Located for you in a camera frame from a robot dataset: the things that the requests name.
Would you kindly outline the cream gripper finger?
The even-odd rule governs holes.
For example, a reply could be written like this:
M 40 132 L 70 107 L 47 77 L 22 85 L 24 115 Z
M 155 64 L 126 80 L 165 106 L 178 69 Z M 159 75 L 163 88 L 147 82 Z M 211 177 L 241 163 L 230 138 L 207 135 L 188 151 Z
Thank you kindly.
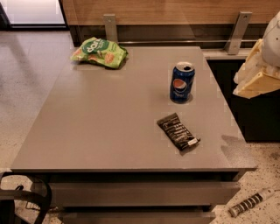
M 280 88 L 280 80 L 264 73 L 257 73 L 241 77 L 238 73 L 234 77 L 237 84 L 233 91 L 234 95 L 243 98 L 254 98 L 258 95 L 267 94 Z
M 236 84 L 251 82 L 268 66 L 268 64 L 263 59 L 262 46 L 263 40 L 260 38 L 256 41 L 255 45 L 249 52 L 245 62 L 236 72 L 234 76 L 234 82 Z

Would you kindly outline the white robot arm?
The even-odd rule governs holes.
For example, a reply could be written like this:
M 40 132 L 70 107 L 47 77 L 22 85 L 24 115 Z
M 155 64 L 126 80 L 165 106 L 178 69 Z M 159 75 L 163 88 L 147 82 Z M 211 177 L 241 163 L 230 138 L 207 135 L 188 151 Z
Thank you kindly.
M 280 89 L 280 11 L 234 76 L 234 95 L 253 98 Z

